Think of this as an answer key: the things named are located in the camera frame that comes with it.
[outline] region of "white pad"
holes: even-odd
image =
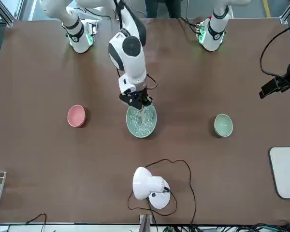
[[[273,147],[270,160],[277,194],[290,199],[290,147]]]

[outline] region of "black cable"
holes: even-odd
[[[150,206],[150,202],[149,202],[149,198],[148,198],[148,197],[147,197],[147,203],[148,203],[148,206],[149,206],[150,212],[151,212],[151,214],[152,214],[152,216],[153,216],[153,219],[154,219],[154,221],[155,221],[156,228],[157,228],[157,232],[159,232],[159,231],[158,231],[158,226],[157,226],[157,221],[156,221],[156,218],[155,218],[154,212],[152,211],[152,208],[151,208],[151,206]]]
[[[169,159],[161,159],[161,160],[158,160],[158,161],[156,161],[156,162],[150,163],[150,164],[146,165],[145,167],[148,168],[148,167],[150,167],[150,166],[152,166],[152,165],[154,165],[154,164],[157,164],[157,163],[160,163],[160,162],[163,162],[163,161],[168,161],[168,162],[170,162],[170,163],[184,162],[184,163],[186,164],[186,166],[188,167],[188,169],[189,169],[189,182],[188,182],[188,185],[189,185],[189,187],[190,187],[190,189],[191,189],[191,192],[192,192],[192,195],[193,195],[193,199],[194,199],[194,212],[193,212],[193,216],[192,216],[192,219],[191,219],[191,222],[190,222],[190,225],[189,225],[189,231],[190,231],[190,230],[191,230],[192,223],[193,223],[193,220],[194,220],[194,218],[195,218],[196,211],[197,211],[197,205],[196,205],[195,194],[194,194],[193,188],[192,188],[192,186],[191,186],[191,169],[190,169],[189,165],[187,164],[187,162],[184,161],[183,159],[180,159],[180,160],[177,159],[177,160],[175,160],[175,161],[171,161],[171,160],[169,160]],[[173,196],[173,198],[174,198],[174,200],[175,200],[175,203],[176,203],[175,210],[174,210],[173,212],[171,212],[171,213],[169,213],[169,214],[165,214],[165,215],[164,215],[164,214],[161,214],[161,213],[159,213],[159,212],[157,212],[157,211],[155,211],[155,210],[153,210],[153,209],[152,209],[152,212],[155,212],[156,214],[158,214],[158,215],[160,215],[160,216],[164,216],[164,217],[169,216],[169,215],[172,215],[172,214],[175,213],[175,211],[176,211],[176,209],[177,209],[177,200],[176,200],[175,196],[173,195],[173,193],[172,193],[171,191],[170,191],[170,193],[171,193],[171,195]],[[134,209],[150,210],[150,209],[141,208],[141,207],[130,208],[130,206],[129,206],[129,201],[130,201],[130,198],[131,198],[132,194],[133,194],[133,191],[131,192],[131,194],[130,194],[130,196],[129,196],[129,198],[128,198],[128,208],[129,208],[130,210],[134,210]]]
[[[108,16],[108,15],[100,15],[100,14],[96,14],[96,13],[91,12],[91,11],[88,10],[87,8],[84,8],[84,9],[85,9],[86,11],[88,11],[89,13],[95,15],[95,16],[99,16],[99,17],[107,17],[107,18],[109,18],[109,19],[112,21],[112,18],[111,18],[110,16]]]
[[[272,72],[268,72],[268,71],[265,71],[263,69],[263,66],[262,66],[262,58],[263,58],[263,55],[266,51],[266,49],[269,47],[269,45],[278,37],[280,36],[281,34],[285,33],[286,31],[290,30],[290,27],[289,28],[286,28],[284,29],[283,31],[281,31],[280,33],[278,33],[276,36],[274,36],[270,41],[269,43],[265,46],[264,50],[262,51],[262,54],[261,54],[261,57],[260,57],[260,69],[261,71],[266,74],[266,75],[269,75],[269,76],[274,76],[278,79],[280,79],[281,81],[285,82],[287,85],[290,85],[290,82],[287,81],[285,78],[283,78],[282,76],[278,75],[278,74],[275,74],[275,73],[272,73]]]
[[[81,8],[74,7],[74,9],[78,9],[78,10],[80,10],[80,11],[82,11],[82,12],[86,13],[86,10],[83,10],[83,9],[81,9]]]
[[[130,201],[130,198],[131,198],[132,194],[133,194],[133,191],[130,193],[130,196],[129,196],[129,198],[128,198],[128,209],[130,209],[130,210],[134,210],[134,209],[149,210],[149,211],[155,212],[156,214],[158,214],[158,215],[160,215],[160,216],[167,217],[167,216],[170,216],[170,215],[174,214],[175,211],[176,211],[176,209],[177,209],[177,200],[176,200],[175,196],[172,194],[171,191],[170,191],[170,194],[171,194],[172,197],[174,198],[176,205],[175,205],[175,209],[174,209],[171,213],[169,213],[169,214],[161,214],[161,213],[157,212],[157,211],[154,210],[154,209],[146,209],[146,208],[142,208],[142,207],[130,208],[130,206],[129,206],[129,201]]]
[[[193,191],[193,188],[192,188],[192,186],[191,186],[191,169],[190,169],[190,167],[189,167],[189,165],[187,164],[187,162],[186,161],[184,161],[183,159],[177,159],[177,160],[175,160],[175,161],[170,161],[169,159],[161,159],[161,160],[159,160],[159,161],[156,161],[156,162],[154,162],[154,163],[150,163],[150,164],[148,164],[147,166],[145,166],[146,168],[147,167],[150,167],[150,166],[152,166],[152,165],[154,165],[154,164],[157,164],[157,163],[159,163],[159,162],[162,162],[162,161],[169,161],[170,163],[176,163],[176,162],[184,162],[185,164],[186,164],[186,166],[188,167],[188,169],[189,169],[189,187],[190,187],[190,189],[191,189],[191,192],[192,192],[192,195],[193,195],[193,200],[194,200],[194,212],[193,212],[193,216],[192,216],[192,219],[191,219],[191,222],[190,222],[190,227],[189,228],[191,228],[191,226],[192,226],[192,223],[193,223],[193,220],[194,220],[194,218],[195,218],[195,214],[196,214],[196,212],[197,212],[197,205],[196,205],[196,199],[195,199],[195,194],[194,194],[194,191]]]
[[[44,213],[43,213],[43,214],[39,214],[39,215],[36,216],[35,218],[33,218],[33,219],[27,221],[27,222],[25,223],[25,226],[27,226],[28,224],[30,224],[30,223],[33,222],[34,220],[38,219],[40,216],[44,216],[44,217],[45,217],[45,220],[44,220],[43,226],[42,226],[42,228],[41,228],[41,232],[43,232],[43,228],[44,228],[44,226],[46,225],[46,221],[47,221],[47,215],[44,214]]]
[[[120,78],[120,74],[119,74],[118,68],[116,68],[116,70],[117,70],[118,78]]]
[[[178,19],[183,20],[185,23],[187,23],[187,24],[190,25],[190,26],[194,26],[194,27],[197,26],[197,24],[190,23],[189,20],[188,20],[187,18],[180,17],[180,18],[178,18]]]
[[[226,229],[225,231],[223,231],[223,232],[228,232],[230,229],[232,229],[233,227],[229,227],[228,229]]]
[[[154,85],[153,87],[149,87],[147,88],[148,90],[152,90],[152,89],[155,89],[157,88],[158,84],[156,82],[156,80],[154,78],[152,78],[148,73],[147,73],[147,77],[149,77],[150,79],[152,79],[153,82],[155,82],[156,85]]]
[[[115,15],[115,17],[114,17],[114,20],[115,20],[116,19],[116,11],[113,10],[113,12],[114,12],[114,15]]]

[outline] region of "light green bowl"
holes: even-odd
[[[127,110],[127,114],[126,114],[126,123],[127,123],[127,127],[130,131],[131,134],[133,134],[135,137],[137,138],[146,138],[147,136],[149,136],[155,129],[156,124],[157,124],[157,112],[155,107],[153,106],[153,104],[149,105],[146,107],[147,109],[149,109],[152,113],[153,113],[153,128],[152,130],[150,130],[148,133],[146,133],[145,135],[139,135],[136,131],[135,128],[133,127],[132,123],[131,123],[131,118],[130,115],[133,111],[138,110],[132,106],[129,106],[128,110]]]
[[[214,122],[214,129],[217,135],[221,137],[229,137],[233,131],[233,123],[229,116],[220,114]]]

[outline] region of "table surface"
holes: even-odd
[[[221,48],[209,53],[177,20],[145,21],[147,70],[158,122],[147,139],[126,126],[108,41],[118,22],[99,26],[85,54],[69,46],[57,21],[15,22],[0,53],[0,170],[7,171],[0,222],[25,222],[47,213],[48,222],[138,223],[127,198],[133,173],[160,159],[184,159],[191,167],[197,224],[282,224],[290,201],[275,192],[268,150],[290,146],[290,90],[261,100],[271,77],[259,58],[284,27],[278,19],[230,20]],[[283,34],[264,56],[264,68],[283,74],[290,62]],[[87,111],[83,128],[67,123],[74,104]],[[229,138],[217,138],[213,120],[228,114]],[[175,214],[157,223],[188,224],[193,197],[184,164],[150,168],[171,186]],[[132,207],[146,201],[131,200]],[[174,201],[161,210],[171,212]]]

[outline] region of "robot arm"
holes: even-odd
[[[111,0],[78,0],[84,8],[110,7]],[[50,18],[59,19],[67,31],[70,45],[77,53],[86,52],[92,45],[96,33],[96,22],[81,20],[76,10],[68,5],[72,0],[40,0],[41,8]]]
[[[208,51],[216,51],[222,43],[229,19],[229,5],[248,5],[252,0],[216,0],[213,14],[197,25],[197,40]]]
[[[110,40],[110,60],[118,70],[125,72],[119,77],[119,98],[139,110],[149,106],[152,98],[146,89],[146,63],[143,46],[146,44],[144,24],[133,14],[123,0],[114,0],[121,29]]]

